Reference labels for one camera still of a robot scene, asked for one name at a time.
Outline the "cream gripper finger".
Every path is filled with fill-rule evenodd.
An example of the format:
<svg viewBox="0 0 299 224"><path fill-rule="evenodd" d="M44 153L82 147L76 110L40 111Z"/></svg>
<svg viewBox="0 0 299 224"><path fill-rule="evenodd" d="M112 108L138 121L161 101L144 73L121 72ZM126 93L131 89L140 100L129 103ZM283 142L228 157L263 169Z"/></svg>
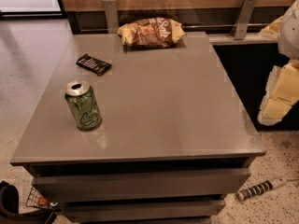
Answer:
<svg viewBox="0 0 299 224"><path fill-rule="evenodd" d="M280 28L280 24L281 24L282 20L283 20L283 17L280 16L279 18L272 21L269 25L264 27L259 32L259 37L277 41L278 40L278 32L279 32L279 28Z"/></svg>
<svg viewBox="0 0 299 224"><path fill-rule="evenodd" d="M283 67L274 66L260 104L258 121L272 126L282 121L299 101L299 61L290 60Z"/></svg>

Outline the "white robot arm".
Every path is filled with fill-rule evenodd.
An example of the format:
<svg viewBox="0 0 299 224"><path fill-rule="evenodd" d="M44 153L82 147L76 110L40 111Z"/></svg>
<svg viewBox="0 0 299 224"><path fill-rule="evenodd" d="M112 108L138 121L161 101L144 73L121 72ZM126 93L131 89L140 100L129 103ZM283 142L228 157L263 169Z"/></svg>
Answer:
<svg viewBox="0 0 299 224"><path fill-rule="evenodd" d="M272 126L281 122L299 101L299 0L260 34L270 38L276 36L278 52L290 59L282 67L273 66L260 104L259 123Z"/></svg>

